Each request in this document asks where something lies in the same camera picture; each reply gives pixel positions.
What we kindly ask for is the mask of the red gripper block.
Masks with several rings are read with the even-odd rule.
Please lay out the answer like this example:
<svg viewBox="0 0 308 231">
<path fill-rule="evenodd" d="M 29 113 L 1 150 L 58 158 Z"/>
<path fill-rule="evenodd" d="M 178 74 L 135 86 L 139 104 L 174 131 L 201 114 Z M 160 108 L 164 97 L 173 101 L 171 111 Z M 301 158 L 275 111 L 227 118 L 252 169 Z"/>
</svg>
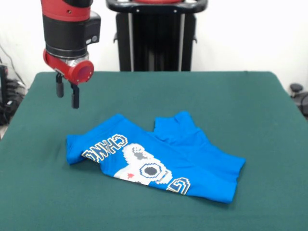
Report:
<svg viewBox="0 0 308 231">
<path fill-rule="evenodd" d="M 58 72 L 56 74 L 56 94 L 57 97 L 64 96 L 64 85 L 62 78 L 70 81 L 72 89 L 72 108 L 79 108 L 79 87 L 78 84 L 87 82 L 94 74 L 94 65 L 89 60 L 89 53 L 78 58 L 59 58 L 46 51 L 43 52 L 44 62 Z"/>
</svg>

